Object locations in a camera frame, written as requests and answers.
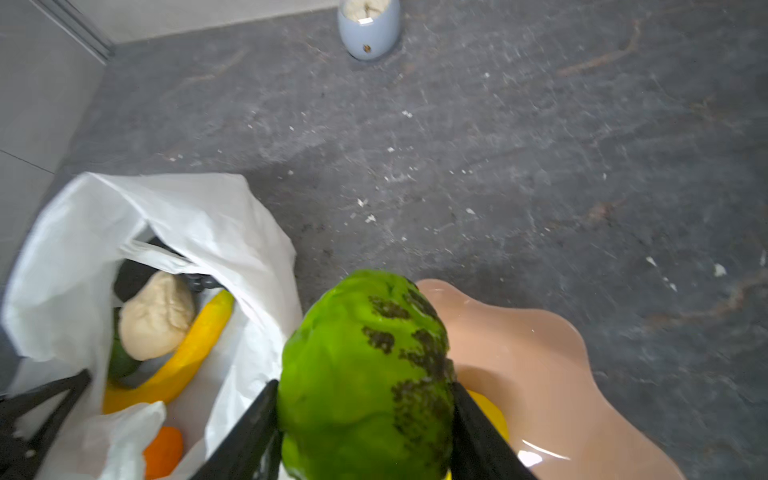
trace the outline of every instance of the white contents in jar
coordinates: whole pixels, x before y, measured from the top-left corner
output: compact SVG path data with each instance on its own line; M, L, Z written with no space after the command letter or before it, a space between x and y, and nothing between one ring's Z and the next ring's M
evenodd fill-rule
M343 12L349 20L361 22L367 18L373 20L381 15L387 7L389 7L389 0L348 0L344 3Z

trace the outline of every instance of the small ceramic jar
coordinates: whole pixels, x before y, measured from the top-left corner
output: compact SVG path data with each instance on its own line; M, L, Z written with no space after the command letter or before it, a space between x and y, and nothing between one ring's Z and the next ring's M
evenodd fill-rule
M344 46L359 60L384 55L400 35L400 0L342 0L337 17Z

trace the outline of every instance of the plastic bag handle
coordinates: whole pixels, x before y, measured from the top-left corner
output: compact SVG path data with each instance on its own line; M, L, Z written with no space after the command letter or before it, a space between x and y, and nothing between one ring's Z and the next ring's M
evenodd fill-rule
M162 247L156 247L146 242L138 240L129 240L120 247L123 256L134 262L143 263L152 266L164 272L178 273L202 273L211 275L210 269L198 265L191 260L180 257L175 253L169 252Z

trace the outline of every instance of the orange fruit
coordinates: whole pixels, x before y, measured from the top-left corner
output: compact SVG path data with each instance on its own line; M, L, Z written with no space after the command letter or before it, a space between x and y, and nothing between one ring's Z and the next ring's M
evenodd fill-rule
M184 440L181 432L174 427L163 427L157 433L146 450L144 461L147 469L144 471L146 480L167 477L181 462L184 454Z

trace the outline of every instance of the gray wall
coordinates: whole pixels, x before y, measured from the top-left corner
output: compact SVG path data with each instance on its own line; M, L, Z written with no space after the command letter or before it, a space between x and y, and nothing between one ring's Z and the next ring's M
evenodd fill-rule
M70 0L117 43L330 8L338 0Z
M0 0L0 291L103 71L29 0ZM0 391L14 365L0 333Z

